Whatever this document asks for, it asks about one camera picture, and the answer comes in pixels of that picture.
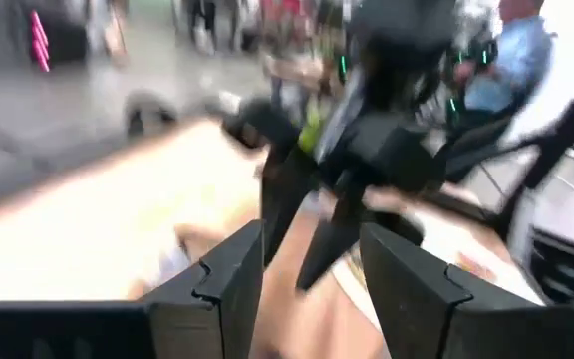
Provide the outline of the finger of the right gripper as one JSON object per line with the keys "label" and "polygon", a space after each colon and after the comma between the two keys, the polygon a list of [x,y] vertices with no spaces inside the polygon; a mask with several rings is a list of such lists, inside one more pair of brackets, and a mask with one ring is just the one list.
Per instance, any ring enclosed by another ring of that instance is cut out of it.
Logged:
{"label": "finger of the right gripper", "polygon": [[345,171],[340,176],[334,188],[337,201],[333,215],[318,222],[296,281],[297,289],[308,291],[359,240],[365,189],[356,173]]}
{"label": "finger of the right gripper", "polygon": [[271,148],[261,172],[261,218],[264,265],[276,255],[303,199],[312,190],[311,175],[317,164],[298,146]]}

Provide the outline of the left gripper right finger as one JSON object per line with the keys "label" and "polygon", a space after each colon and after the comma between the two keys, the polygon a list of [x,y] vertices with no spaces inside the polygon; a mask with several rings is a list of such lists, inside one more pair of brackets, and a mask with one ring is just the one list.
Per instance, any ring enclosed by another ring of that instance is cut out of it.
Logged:
{"label": "left gripper right finger", "polygon": [[373,223],[361,254],[393,359],[574,359],[572,307],[536,305]]}

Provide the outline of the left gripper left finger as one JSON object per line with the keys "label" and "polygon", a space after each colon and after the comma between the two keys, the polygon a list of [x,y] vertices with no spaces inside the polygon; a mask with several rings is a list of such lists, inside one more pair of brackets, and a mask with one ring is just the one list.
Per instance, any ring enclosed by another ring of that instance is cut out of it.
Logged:
{"label": "left gripper left finger", "polygon": [[263,270],[255,219],[145,295],[155,358],[248,359]]}

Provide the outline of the person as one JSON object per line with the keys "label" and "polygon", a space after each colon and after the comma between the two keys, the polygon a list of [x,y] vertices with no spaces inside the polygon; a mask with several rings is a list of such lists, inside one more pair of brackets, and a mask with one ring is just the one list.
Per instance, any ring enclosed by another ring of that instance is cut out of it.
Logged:
{"label": "person", "polygon": [[548,66],[552,40],[540,10],[545,0],[500,0],[502,31],[497,56],[486,68],[466,61],[454,67],[453,78],[464,86],[464,107],[498,113],[532,90]]}

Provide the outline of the black aluminium table frame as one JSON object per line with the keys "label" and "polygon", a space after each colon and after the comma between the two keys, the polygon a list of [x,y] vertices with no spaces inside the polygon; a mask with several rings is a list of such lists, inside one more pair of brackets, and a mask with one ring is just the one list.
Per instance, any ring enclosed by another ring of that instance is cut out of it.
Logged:
{"label": "black aluminium table frame", "polygon": [[560,161],[567,148],[574,144],[574,101],[566,108],[556,124],[547,130],[523,138],[511,145],[485,145],[476,150],[462,150],[447,160],[446,169],[458,171],[464,166],[499,158],[503,155],[516,152],[526,147],[537,146],[540,149],[539,157],[525,174],[514,191],[504,202],[504,207],[498,213],[493,213],[481,207],[475,207],[441,191],[430,190],[422,193],[420,198],[434,206],[446,211],[454,212],[469,220],[492,227],[496,232],[505,235],[508,233],[509,221],[514,214],[518,201],[529,189],[540,186],[549,173]]}

